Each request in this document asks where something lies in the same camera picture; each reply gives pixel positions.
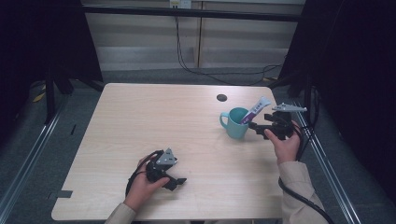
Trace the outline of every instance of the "beige sleeve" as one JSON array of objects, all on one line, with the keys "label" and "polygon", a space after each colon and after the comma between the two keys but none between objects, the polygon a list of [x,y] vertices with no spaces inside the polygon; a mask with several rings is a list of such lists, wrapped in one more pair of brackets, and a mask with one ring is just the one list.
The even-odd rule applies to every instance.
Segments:
[{"label": "beige sleeve", "polygon": [[108,217],[106,224],[130,224],[134,220],[135,212],[125,203],[120,203],[114,209],[110,217]]},{"label": "beige sleeve", "polygon": [[[297,161],[283,162],[279,164],[279,172],[280,178],[286,187],[323,209],[323,204],[312,187],[311,178],[304,163]],[[286,192],[283,192],[282,217],[283,224],[327,223],[321,214],[308,205],[292,198]]]}]

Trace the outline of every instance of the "wire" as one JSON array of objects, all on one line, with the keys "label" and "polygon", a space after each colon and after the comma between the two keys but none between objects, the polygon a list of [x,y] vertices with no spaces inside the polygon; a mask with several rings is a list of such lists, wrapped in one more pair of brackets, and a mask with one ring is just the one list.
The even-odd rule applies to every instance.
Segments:
[{"label": "wire", "polygon": [[140,171],[140,172],[137,172],[136,173],[136,175],[140,175],[140,174],[143,174],[143,173],[146,173],[147,171]]},{"label": "wire", "polygon": [[[284,123],[284,125],[289,125],[289,123],[287,121],[285,121],[284,119],[282,119],[281,117],[273,116],[273,118],[277,119],[277,121],[280,121],[280,122]],[[303,156],[303,153],[304,153],[304,150],[306,148],[306,145],[304,146],[304,137],[303,137],[303,134],[301,132],[300,127],[298,125],[293,124],[292,128],[293,128],[293,131],[296,132],[296,134],[300,138],[300,145],[299,145],[299,148],[298,148],[298,151],[297,151],[297,155],[296,155],[296,160],[299,161],[300,158]],[[312,137],[312,133],[308,137],[308,141],[306,143],[309,142],[311,137]],[[311,207],[312,209],[317,211],[320,215],[322,215],[326,219],[326,221],[328,223],[330,223],[330,224],[334,223],[332,221],[332,218],[329,215],[327,215],[327,213],[323,209],[321,209],[319,206],[317,206],[313,202],[311,202],[308,199],[306,199],[304,196],[302,196],[302,195],[298,194],[297,192],[293,191],[292,189],[289,189],[288,187],[286,187],[281,178],[279,178],[278,184],[291,197],[293,197],[294,199],[296,199],[296,200],[298,200],[298,201],[300,201],[302,203],[305,203],[306,205],[308,205],[309,207]]]},{"label": "wire", "polygon": [[[203,72],[198,72],[198,71],[192,71],[192,70],[190,70],[190,68],[184,62],[183,55],[182,55],[182,52],[181,52],[180,35],[179,35],[179,28],[178,28],[178,17],[177,16],[175,16],[175,23],[176,23],[176,28],[177,28],[177,60],[178,60],[178,63],[180,64],[180,66],[184,70],[186,70],[186,71],[188,71],[190,73],[193,73],[193,74],[199,75],[199,76],[210,77],[212,79],[215,79],[216,81],[219,81],[219,82],[231,85],[231,86],[253,86],[253,85],[256,85],[256,84],[262,82],[262,80],[265,78],[265,73],[266,72],[272,71],[272,70],[282,66],[282,64],[267,65],[267,66],[265,66],[262,69],[261,72],[251,72],[251,73],[242,73],[242,72],[240,72],[240,73],[239,72],[238,73],[203,73]],[[261,76],[261,78],[259,80],[255,81],[255,82],[252,82],[252,83],[248,83],[248,84],[235,84],[235,83],[231,83],[231,82],[227,82],[227,81],[221,80],[221,79],[219,79],[217,77],[213,77],[213,76],[216,76],[216,75],[260,75],[260,74],[262,74],[262,76]]]},{"label": "wire", "polygon": [[139,174],[141,174],[141,173],[144,173],[144,171],[139,172],[140,168],[142,168],[142,166],[143,166],[146,162],[148,162],[148,161],[151,159],[152,156],[154,156],[155,154],[158,154],[158,153],[160,153],[160,152],[161,152],[160,150],[154,151],[154,152],[152,152],[151,154],[149,154],[145,159],[143,159],[142,162],[140,162],[140,164],[137,166],[136,170],[134,171],[134,173],[131,175],[131,177],[130,177],[129,179],[130,179],[130,180],[131,180],[131,179],[134,179],[137,175],[139,175]]},{"label": "wire", "polygon": [[316,89],[315,86],[312,86],[312,88],[314,89],[314,121],[309,122],[310,124],[303,127],[303,129],[309,129],[308,132],[308,139],[305,142],[305,145],[299,149],[298,153],[297,153],[297,161],[299,161],[301,159],[301,157],[303,156],[305,149],[308,146],[309,141],[311,141],[312,136],[313,136],[313,132],[315,130],[316,124],[318,122],[318,115],[319,115],[319,109],[320,109],[320,95],[318,94],[318,90]]},{"label": "wire", "polygon": [[288,187],[285,186],[285,184],[283,183],[282,179],[279,178],[278,180],[278,184],[279,186],[286,192],[288,193],[291,197],[297,199],[298,201],[305,203],[306,205],[308,205],[309,207],[311,207],[312,209],[314,209],[315,211],[317,211],[319,214],[321,214],[324,219],[326,219],[326,221],[329,224],[333,224],[334,222],[332,221],[332,218],[327,215],[327,213],[321,209],[319,206],[317,206],[316,204],[314,204],[313,202],[309,201],[308,199],[306,199],[305,197],[303,197],[302,195],[294,192],[293,190],[289,189]]},{"label": "wire", "polygon": [[[342,0],[340,6],[338,7],[337,11],[335,12],[334,20],[332,21],[332,25],[331,25],[329,34],[327,35],[327,38],[326,38],[325,43],[323,45],[323,48],[322,48],[322,50],[320,51],[320,53],[319,53],[319,55],[317,57],[317,61],[314,62],[315,63],[315,65],[313,65],[314,68],[311,68],[310,71],[308,71],[308,74],[307,74],[307,77],[306,77],[306,82],[307,82],[306,86],[308,86],[308,87],[309,86],[312,87],[312,72],[315,71],[315,70],[318,71],[318,67],[320,65],[320,62],[323,61],[324,55],[326,53],[326,50],[327,50],[327,48],[330,45],[330,40],[333,37],[335,26],[336,26],[338,18],[340,16],[341,10],[343,9],[344,4],[346,3],[346,1],[347,0]],[[310,119],[310,114],[309,114],[309,108],[311,106],[310,105],[311,104],[311,102],[310,102],[310,100],[311,100],[310,99],[310,93],[311,92],[310,91],[311,91],[311,89],[310,90],[308,88],[305,89],[306,96],[305,96],[305,101],[304,102],[305,102],[305,107],[308,108],[308,113],[307,113],[308,119],[307,119],[307,122],[308,122],[308,124],[311,125],[311,119]]]}]

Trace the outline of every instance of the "hand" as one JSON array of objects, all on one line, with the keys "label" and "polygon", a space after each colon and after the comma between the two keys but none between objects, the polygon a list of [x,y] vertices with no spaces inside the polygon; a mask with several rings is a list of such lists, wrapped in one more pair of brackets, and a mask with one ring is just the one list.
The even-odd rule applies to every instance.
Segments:
[{"label": "hand", "polygon": [[[139,164],[142,163],[144,159],[145,158],[141,159],[137,166],[139,166]],[[151,197],[156,189],[161,188],[170,180],[168,177],[164,177],[157,180],[155,183],[149,182],[146,177],[146,166],[146,163],[143,164],[138,171],[139,173],[142,173],[138,174],[134,179],[131,189],[129,190],[124,201],[124,203],[132,208],[135,212]]]},{"label": "hand", "polygon": [[296,161],[298,149],[300,147],[300,137],[297,132],[293,132],[292,136],[286,140],[279,140],[270,130],[264,130],[265,135],[274,144],[275,154],[277,156],[277,164],[285,161]]}]

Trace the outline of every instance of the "aluminum rail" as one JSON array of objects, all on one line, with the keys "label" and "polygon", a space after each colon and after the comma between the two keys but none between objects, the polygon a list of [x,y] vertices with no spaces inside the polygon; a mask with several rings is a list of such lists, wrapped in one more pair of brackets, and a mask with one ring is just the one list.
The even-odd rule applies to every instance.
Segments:
[{"label": "aluminum rail", "polygon": [[[294,102],[294,105],[301,107],[300,103]],[[303,113],[298,112],[297,113],[298,119],[301,122],[303,126],[306,126],[307,123],[304,119]],[[312,148],[314,149],[314,152],[318,158],[319,164],[324,172],[324,174],[327,177],[327,180],[329,181],[329,184],[332,188],[332,192],[335,195],[335,198],[337,199],[338,203],[341,206],[341,209],[346,216],[346,220],[350,224],[360,224],[361,221],[358,217],[358,214],[356,212],[356,209],[352,202],[349,200],[349,197],[347,196],[347,192],[344,190],[343,186],[341,185],[337,175],[335,174],[334,169],[332,168],[332,165],[330,164],[329,158],[327,157],[326,153],[324,152],[324,149],[322,145],[320,144],[317,136],[315,135],[314,132],[312,132],[309,129],[304,129],[306,135],[312,136],[310,143]]]},{"label": "aluminum rail", "polygon": [[236,19],[252,21],[318,21],[318,18],[307,18],[292,14],[271,14],[253,13],[237,11],[220,11],[204,9],[185,9],[185,8],[166,8],[166,7],[122,7],[86,4],[81,6],[74,5],[29,5],[40,9],[79,10],[86,13],[106,13],[124,15],[147,15],[147,16],[178,16],[195,18],[217,18],[217,19]]},{"label": "aluminum rail", "polygon": [[47,144],[50,136],[59,120],[61,112],[64,110],[67,104],[68,96],[64,96],[60,102],[59,109],[56,111],[53,119],[42,129],[40,135],[38,136],[35,144],[33,145],[29,155],[27,156],[25,162],[23,163],[21,169],[18,171],[17,175],[11,182],[7,191],[4,193],[0,201],[0,224],[5,224],[15,202],[18,200],[26,181],[32,173],[35,164],[38,161],[45,145]]}]

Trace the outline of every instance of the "black curtain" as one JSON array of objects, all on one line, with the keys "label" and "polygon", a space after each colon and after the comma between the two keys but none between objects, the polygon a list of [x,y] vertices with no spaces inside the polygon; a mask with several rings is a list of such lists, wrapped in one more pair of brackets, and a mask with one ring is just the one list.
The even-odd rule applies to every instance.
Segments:
[{"label": "black curtain", "polygon": [[0,140],[10,134],[31,84],[55,79],[102,80],[96,51],[79,0],[15,1],[0,6]]},{"label": "black curtain", "polygon": [[396,2],[306,0],[281,77],[290,95],[312,85],[360,162],[396,203]]}]

